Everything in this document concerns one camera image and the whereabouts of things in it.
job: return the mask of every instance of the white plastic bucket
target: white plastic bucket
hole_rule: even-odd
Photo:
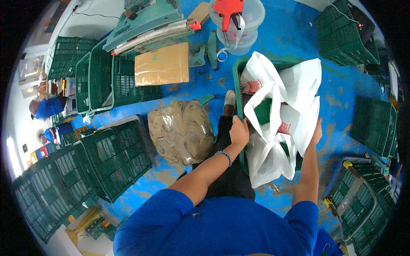
[[[222,36],[222,38],[220,38],[219,35],[218,35],[218,39],[224,44],[223,36]],[[256,42],[256,39],[257,39],[257,30],[256,30],[256,35],[255,35],[255,37],[253,38],[252,41],[248,41],[248,42],[242,43],[242,44],[239,43],[235,50],[234,50],[235,42],[229,41],[227,46],[229,46],[229,43],[230,43],[231,46],[226,51],[228,53],[230,53],[232,55],[236,55],[236,56],[245,55],[249,52],[249,50],[251,49],[253,44]]]
[[[215,13],[212,9],[212,6],[216,0],[211,0],[208,11],[211,20],[217,25],[217,34],[222,34],[222,18],[219,17],[219,14]],[[255,41],[257,38],[257,28],[262,24],[265,19],[265,8],[260,0],[244,0],[244,7],[242,11],[242,18],[245,21],[245,29],[242,37],[239,41],[239,44],[246,44],[250,41]],[[230,18],[228,32],[226,32],[226,37],[231,42],[236,42],[238,30],[236,29],[235,24]]]

